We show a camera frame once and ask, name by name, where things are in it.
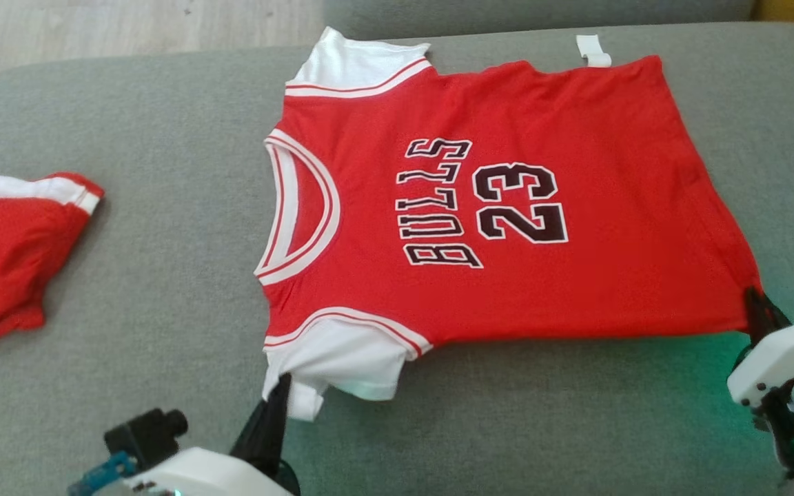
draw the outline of wooden floor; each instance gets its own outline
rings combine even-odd
[[[0,72],[29,63],[312,44],[322,0],[0,0]]]

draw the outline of gray cushion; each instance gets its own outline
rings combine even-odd
[[[346,37],[452,34],[747,20],[753,0],[324,0],[324,20]]]
[[[441,72],[529,59],[664,57],[715,187],[794,319],[794,25],[653,25],[431,40]],[[155,406],[183,445],[226,450],[265,371],[252,275],[274,211],[262,138],[307,48],[35,65],[0,75],[0,174],[82,172],[107,189],[48,288],[48,324],[0,341],[0,495],[57,494],[104,430]],[[486,343],[410,364],[393,402],[333,391],[291,422],[305,494],[756,494],[768,435],[724,380],[739,333]]]

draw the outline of bulls jersey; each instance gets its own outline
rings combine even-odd
[[[293,373],[310,419],[328,386],[391,398],[450,342],[746,327],[753,255],[657,56],[445,75],[427,48],[327,29],[287,82],[264,395]]]

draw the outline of red garment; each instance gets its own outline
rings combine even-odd
[[[102,196],[78,174],[35,182],[0,176],[0,337],[45,323],[45,287]]]
[[[426,48],[328,30],[287,82],[265,141],[278,183],[256,271],[265,390],[292,371],[317,393],[387,397],[368,391],[391,375],[343,373],[363,356],[340,363],[360,346],[340,336],[359,327],[407,359],[448,342],[746,327],[758,269],[659,57],[440,75]]]

